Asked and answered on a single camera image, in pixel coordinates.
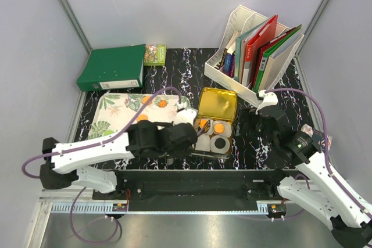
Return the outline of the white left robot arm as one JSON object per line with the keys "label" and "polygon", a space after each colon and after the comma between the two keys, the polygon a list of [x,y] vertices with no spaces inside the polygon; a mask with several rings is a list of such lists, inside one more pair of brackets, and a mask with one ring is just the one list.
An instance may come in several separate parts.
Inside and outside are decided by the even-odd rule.
{"label": "white left robot arm", "polygon": [[114,171],[93,168],[93,164],[135,157],[184,157],[198,138],[210,130],[209,121],[200,130],[190,123],[163,123],[162,129],[158,125],[142,120],[125,132],[75,143],[45,139],[43,145],[52,148],[53,156],[40,167],[42,186],[57,190],[77,185],[119,199],[126,191],[124,179]]}

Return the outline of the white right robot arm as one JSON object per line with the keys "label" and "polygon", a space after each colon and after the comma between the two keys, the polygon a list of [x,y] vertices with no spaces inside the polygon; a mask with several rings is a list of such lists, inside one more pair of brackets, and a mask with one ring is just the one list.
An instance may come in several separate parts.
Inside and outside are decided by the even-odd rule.
{"label": "white right robot arm", "polygon": [[342,247],[371,247],[371,204],[326,161],[325,153],[310,135],[291,128],[283,110],[278,106],[243,109],[238,128],[243,135],[266,139],[280,158],[321,192],[314,193],[283,170],[275,169],[246,190],[249,198],[290,200],[326,225]]}

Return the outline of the black round cookie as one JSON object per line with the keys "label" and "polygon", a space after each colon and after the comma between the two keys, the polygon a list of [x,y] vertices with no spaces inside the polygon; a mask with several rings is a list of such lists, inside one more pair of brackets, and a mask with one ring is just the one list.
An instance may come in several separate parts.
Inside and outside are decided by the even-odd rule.
{"label": "black round cookie", "polygon": [[214,142],[214,146],[217,148],[217,149],[223,149],[225,148],[226,146],[226,141],[224,138],[217,138]]}

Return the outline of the orange fish cookie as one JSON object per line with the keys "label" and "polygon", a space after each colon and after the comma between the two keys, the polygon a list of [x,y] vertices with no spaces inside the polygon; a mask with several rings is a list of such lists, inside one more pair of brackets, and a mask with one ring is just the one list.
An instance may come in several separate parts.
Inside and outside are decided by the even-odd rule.
{"label": "orange fish cookie", "polygon": [[205,124],[207,123],[207,120],[206,119],[201,119],[200,120],[200,128],[203,128],[205,126]]}

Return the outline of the gold cookie tin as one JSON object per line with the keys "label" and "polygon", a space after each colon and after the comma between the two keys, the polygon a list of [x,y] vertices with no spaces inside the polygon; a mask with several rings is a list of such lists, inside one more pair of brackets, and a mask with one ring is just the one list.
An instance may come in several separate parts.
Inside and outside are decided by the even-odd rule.
{"label": "gold cookie tin", "polygon": [[231,156],[233,149],[233,137],[235,134],[234,121],[237,116],[237,106],[238,106],[238,95],[234,91],[228,91],[225,89],[217,88],[204,88],[202,90],[199,106],[198,115],[194,122],[194,128],[198,132],[200,128],[200,120],[206,119],[207,123],[210,125],[210,129],[206,135],[212,138],[216,134],[213,133],[212,125],[214,121],[221,120],[226,121],[232,126],[232,135],[228,138],[230,141],[230,149],[226,154],[220,154],[215,152],[203,152],[195,150],[193,147],[192,154],[194,156],[202,156],[213,159],[227,160]]}

